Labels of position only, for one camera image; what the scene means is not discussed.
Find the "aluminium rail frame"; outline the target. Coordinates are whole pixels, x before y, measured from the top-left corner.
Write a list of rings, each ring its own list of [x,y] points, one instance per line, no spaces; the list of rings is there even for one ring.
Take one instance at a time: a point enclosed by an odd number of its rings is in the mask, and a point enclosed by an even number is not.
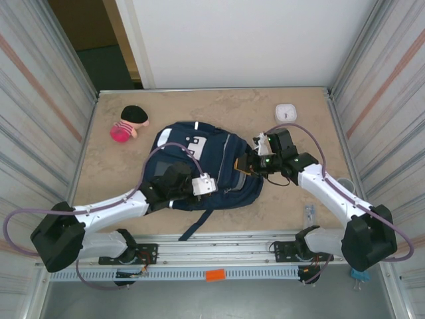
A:
[[[109,248],[114,238],[109,233],[87,234],[74,225],[69,229],[36,229],[30,239],[42,259],[47,271],[58,272],[77,261],[97,261],[102,253],[113,252],[124,246]],[[158,235],[135,239],[140,244],[157,244],[156,264],[236,263],[247,261],[276,262],[272,243],[265,237],[212,236],[210,234],[194,240],[178,241],[171,235]]]

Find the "small grey cup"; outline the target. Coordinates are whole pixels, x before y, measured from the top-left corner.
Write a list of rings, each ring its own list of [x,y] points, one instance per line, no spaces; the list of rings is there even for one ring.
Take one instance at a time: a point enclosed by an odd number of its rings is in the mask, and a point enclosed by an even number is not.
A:
[[[337,182],[350,193],[356,194],[355,184],[350,179],[340,177],[337,179]]]

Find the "white door frame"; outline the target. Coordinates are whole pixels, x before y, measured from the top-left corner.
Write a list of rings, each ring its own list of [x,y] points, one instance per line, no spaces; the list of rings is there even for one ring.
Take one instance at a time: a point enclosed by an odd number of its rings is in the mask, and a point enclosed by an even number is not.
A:
[[[143,87],[147,90],[156,89],[156,83],[149,62],[139,20],[133,0],[116,0],[116,5],[124,25],[132,55],[135,59],[137,72]]]

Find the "blue binder clip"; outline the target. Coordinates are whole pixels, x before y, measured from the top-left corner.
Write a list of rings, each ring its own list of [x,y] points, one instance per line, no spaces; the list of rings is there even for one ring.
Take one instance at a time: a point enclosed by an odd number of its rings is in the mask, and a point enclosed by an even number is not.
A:
[[[355,285],[353,287],[354,290],[361,290],[361,283],[365,283],[370,281],[370,275],[367,271],[357,271],[355,269],[351,269],[351,277],[355,280]]]

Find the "white square clock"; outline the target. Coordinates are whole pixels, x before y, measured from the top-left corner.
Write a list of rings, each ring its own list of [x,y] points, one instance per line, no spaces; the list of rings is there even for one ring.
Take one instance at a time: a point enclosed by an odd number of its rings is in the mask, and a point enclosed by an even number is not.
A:
[[[277,124],[294,123],[297,119],[296,107],[293,104],[278,104],[275,108],[275,121]]]

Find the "plush doll with black hair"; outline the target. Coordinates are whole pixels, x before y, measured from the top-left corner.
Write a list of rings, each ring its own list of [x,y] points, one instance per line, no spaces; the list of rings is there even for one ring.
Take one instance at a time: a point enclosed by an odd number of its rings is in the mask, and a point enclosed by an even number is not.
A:
[[[130,138],[137,138],[137,131],[149,125],[147,113],[137,105],[126,106],[120,114],[120,120],[111,130],[110,137],[118,143],[126,143]]]

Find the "navy blue backpack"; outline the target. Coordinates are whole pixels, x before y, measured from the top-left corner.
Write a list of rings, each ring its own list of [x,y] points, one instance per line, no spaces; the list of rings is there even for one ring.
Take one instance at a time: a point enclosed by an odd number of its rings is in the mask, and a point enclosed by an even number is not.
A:
[[[189,239],[213,211],[244,207],[259,197],[263,179],[234,169],[236,159],[252,150],[241,137],[204,122],[176,122],[157,133],[151,149],[156,150],[172,142],[185,146],[202,171],[215,179],[217,185],[217,191],[202,196],[198,201],[182,199],[170,202],[172,209],[204,211],[199,220],[183,233],[180,241]]]

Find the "small clear plastic packet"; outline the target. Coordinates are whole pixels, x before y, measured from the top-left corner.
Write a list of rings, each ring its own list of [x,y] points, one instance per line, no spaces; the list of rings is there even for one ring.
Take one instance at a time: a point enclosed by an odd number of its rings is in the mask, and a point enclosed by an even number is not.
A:
[[[315,225],[315,205],[307,204],[303,211],[303,227],[308,228]]]

